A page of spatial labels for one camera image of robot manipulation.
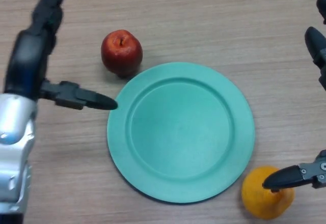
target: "plate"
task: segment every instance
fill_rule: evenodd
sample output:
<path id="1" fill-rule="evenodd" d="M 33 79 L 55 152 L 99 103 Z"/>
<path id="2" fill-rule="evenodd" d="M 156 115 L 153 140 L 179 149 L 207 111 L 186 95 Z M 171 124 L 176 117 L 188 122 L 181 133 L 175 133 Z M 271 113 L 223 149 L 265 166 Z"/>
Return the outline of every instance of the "plate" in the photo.
<path id="1" fill-rule="evenodd" d="M 108 118 L 110 154 L 122 176 L 157 200 L 192 203 L 232 185 L 255 144 L 241 91 L 215 70 L 167 63 L 134 77 Z"/>

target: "yellow fruit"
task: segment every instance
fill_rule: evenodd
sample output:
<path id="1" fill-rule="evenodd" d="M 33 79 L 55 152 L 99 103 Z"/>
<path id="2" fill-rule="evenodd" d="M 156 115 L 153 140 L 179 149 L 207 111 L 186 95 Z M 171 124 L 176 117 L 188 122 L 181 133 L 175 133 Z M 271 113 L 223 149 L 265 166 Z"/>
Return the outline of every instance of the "yellow fruit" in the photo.
<path id="1" fill-rule="evenodd" d="M 244 207 L 260 219 L 274 219 L 283 214 L 294 200 L 294 189 L 272 192 L 262 187 L 265 179 L 279 169 L 261 166 L 251 171 L 242 183 L 241 197 Z"/>

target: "wood grain surface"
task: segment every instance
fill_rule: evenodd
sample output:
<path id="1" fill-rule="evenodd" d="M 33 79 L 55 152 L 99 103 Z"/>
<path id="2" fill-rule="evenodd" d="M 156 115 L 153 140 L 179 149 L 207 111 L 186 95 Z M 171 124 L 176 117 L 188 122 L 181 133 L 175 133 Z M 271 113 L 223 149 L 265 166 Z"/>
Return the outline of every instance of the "wood grain surface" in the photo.
<path id="1" fill-rule="evenodd" d="M 0 0 L 1 77 L 37 1 Z M 51 81 L 70 80 L 116 97 L 126 81 L 105 71 L 100 44 L 107 33 L 127 29 L 143 46 L 142 70 L 174 61 L 203 64 L 243 91 L 257 128 L 243 176 L 263 164 L 310 162 L 326 148 L 326 92 L 304 42 L 311 25 L 326 34 L 316 0 L 65 0 L 63 6 Z M 195 205 L 162 204 L 131 189 L 108 154 L 107 116 L 40 101 L 25 223 L 264 223 L 241 204 L 243 176 Z M 292 206 L 270 223 L 324 223 L 325 209 L 326 189 L 300 187 Z"/>

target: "red apple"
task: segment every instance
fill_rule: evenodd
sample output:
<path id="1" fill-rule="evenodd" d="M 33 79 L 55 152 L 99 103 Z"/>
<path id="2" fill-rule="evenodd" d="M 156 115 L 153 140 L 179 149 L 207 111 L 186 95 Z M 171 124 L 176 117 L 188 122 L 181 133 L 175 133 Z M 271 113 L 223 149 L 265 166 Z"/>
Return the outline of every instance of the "red apple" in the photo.
<path id="1" fill-rule="evenodd" d="M 102 62 L 119 77 L 137 73 L 143 59 L 143 49 L 137 38 L 126 30 L 109 33 L 101 46 Z"/>

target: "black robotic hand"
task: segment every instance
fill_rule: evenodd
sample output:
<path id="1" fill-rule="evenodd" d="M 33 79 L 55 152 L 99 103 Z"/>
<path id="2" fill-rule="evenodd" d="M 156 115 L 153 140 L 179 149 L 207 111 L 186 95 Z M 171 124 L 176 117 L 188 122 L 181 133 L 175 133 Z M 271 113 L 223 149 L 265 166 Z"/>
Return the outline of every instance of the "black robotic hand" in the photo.
<path id="1" fill-rule="evenodd" d="M 82 109 L 116 109 L 115 100 L 62 81 L 54 85 L 46 78 L 48 56 L 56 45 L 56 33 L 63 18 L 63 0 L 39 0 L 32 13 L 32 24 L 16 39 L 5 79 L 4 93 L 16 94 L 34 101 L 39 98 L 56 105 Z"/>
<path id="2" fill-rule="evenodd" d="M 316 5 L 326 24 L 326 0 L 317 0 Z M 316 28 L 309 27 L 305 42 L 313 63 L 320 69 L 319 82 L 326 90 L 326 38 Z M 273 173 L 263 187 L 278 190 L 307 184 L 312 184 L 313 188 L 326 186 L 326 150 L 322 150 L 312 163 L 300 163 Z"/>

